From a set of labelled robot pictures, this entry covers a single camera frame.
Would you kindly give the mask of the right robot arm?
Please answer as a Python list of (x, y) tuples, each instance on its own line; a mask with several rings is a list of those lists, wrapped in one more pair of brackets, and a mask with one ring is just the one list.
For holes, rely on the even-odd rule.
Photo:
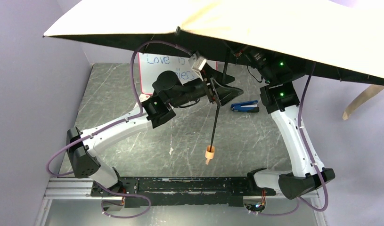
[(260, 89), (261, 102), (277, 125), (291, 161), (290, 171), (256, 169), (248, 173), (259, 188), (280, 191), (292, 200), (333, 180), (333, 169), (326, 168), (317, 156), (302, 121), (303, 98), (298, 97), (293, 81), (312, 75), (315, 62), (263, 51), (249, 54), (266, 86)]

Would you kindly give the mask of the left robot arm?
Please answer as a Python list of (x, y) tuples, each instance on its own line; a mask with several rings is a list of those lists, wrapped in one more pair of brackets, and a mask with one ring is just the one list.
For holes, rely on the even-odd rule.
[(229, 84), (233, 76), (223, 74), (209, 65), (202, 70), (204, 79), (182, 84), (173, 71), (160, 73), (152, 87), (153, 95), (141, 102), (142, 108), (108, 123), (80, 131), (74, 127), (67, 132), (67, 142), (76, 144), (67, 149), (76, 178), (90, 178), (106, 189), (119, 188), (122, 182), (118, 171), (98, 158), (98, 153), (134, 134), (155, 129), (176, 116), (174, 108), (185, 108), (192, 101), (208, 97), (219, 107), (243, 94)]

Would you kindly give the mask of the beige and black umbrella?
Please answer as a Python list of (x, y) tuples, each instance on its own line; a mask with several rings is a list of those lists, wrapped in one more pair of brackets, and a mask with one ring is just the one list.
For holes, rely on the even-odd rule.
[(318, 77), (384, 86), (384, 8), (330, 0), (83, 0), (44, 36), (187, 55), (172, 43), (212, 61), (248, 46), (316, 62)]

